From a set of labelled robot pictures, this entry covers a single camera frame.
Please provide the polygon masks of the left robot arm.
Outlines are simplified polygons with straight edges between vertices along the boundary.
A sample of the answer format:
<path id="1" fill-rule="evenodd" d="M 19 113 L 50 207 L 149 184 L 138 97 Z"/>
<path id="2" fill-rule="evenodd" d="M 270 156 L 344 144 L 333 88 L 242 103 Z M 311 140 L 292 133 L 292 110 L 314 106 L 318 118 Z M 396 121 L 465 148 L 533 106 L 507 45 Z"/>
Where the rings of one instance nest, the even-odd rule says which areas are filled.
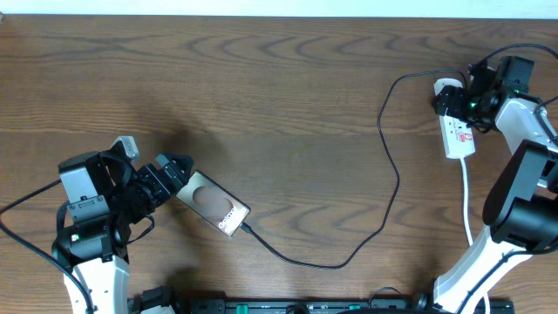
<path id="1" fill-rule="evenodd" d="M 76 313 L 127 313 L 128 244 L 133 224 L 153 217 L 184 188 L 194 161 L 159 154 L 154 164 L 132 166 L 113 148 L 59 164 L 68 202 L 57 214 L 52 253 L 78 281 L 71 294 Z"/>

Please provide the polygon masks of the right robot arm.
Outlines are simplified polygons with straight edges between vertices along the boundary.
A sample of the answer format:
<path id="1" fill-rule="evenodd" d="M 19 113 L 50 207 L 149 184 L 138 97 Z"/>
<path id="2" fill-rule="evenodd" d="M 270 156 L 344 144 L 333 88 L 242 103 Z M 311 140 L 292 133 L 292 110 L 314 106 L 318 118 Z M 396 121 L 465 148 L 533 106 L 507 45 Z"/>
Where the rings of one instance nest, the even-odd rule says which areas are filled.
<path id="1" fill-rule="evenodd" d="M 557 249 L 557 132 L 543 101 L 530 94 L 534 62 L 503 57 L 497 68 L 471 65 L 469 85 L 441 78 L 434 84 L 446 155 L 464 160 L 474 151 L 473 130 L 501 133 L 512 154 L 487 195 L 484 226 L 466 253 L 433 285 L 426 306 L 440 313 L 472 313 L 513 267 Z"/>

